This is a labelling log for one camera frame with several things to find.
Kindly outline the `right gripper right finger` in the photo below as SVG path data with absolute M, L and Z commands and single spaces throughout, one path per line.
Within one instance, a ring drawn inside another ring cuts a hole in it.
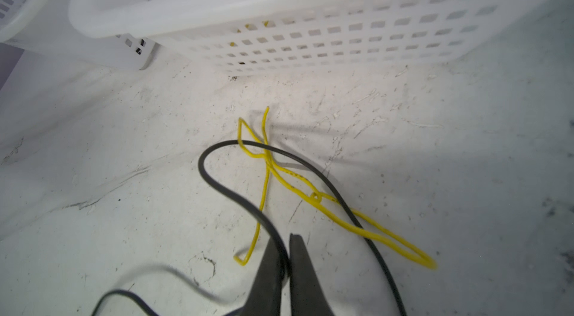
M 300 235 L 290 235 L 289 257 L 291 262 L 291 314 L 293 316 L 334 316 L 321 289 L 306 244 Z

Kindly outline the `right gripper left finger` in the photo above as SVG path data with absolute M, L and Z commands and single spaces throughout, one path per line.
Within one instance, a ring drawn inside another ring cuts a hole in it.
M 286 275 L 280 252 L 269 241 L 248 299 L 240 316 L 280 315 L 283 278 Z

